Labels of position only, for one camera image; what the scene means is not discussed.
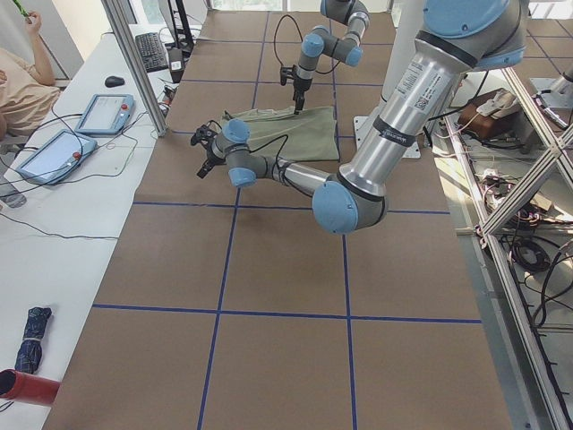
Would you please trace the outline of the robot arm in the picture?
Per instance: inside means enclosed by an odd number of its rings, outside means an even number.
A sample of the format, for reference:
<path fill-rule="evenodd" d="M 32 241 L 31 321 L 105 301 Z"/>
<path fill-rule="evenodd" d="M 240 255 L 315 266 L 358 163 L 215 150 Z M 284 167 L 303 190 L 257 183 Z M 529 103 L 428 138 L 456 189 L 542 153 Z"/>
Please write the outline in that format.
<path fill-rule="evenodd" d="M 321 2 L 321 14 L 346 26 L 346 33 L 338 38 L 323 26 L 316 26 L 304 36 L 298 63 L 283 73 L 291 73 L 293 79 L 295 113 L 304 109 L 305 92 L 311 88 L 312 79 L 322 55 L 345 65 L 357 66 L 363 56 L 360 47 L 363 35 L 370 24 L 370 16 L 361 1 Z"/>
<path fill-rule="evenodd" d="M 261 155 L 249 147 L 248 124 L 234 118 L 219 131 L 203 126 L 195 132 L 192 144 L 207 153 L 200 175 L 224 165 L 238 188 L 263 178 L 291 186 L 311 197 L 317 223 L 334 234 L 380 222 L 387 211 L 386 180 L 458 78 L 516 65 L 526 48 L 525 1 L 427 1 L 422 16 L 398 85 L 374 110 L 356 154 L 336 173 Z"/>

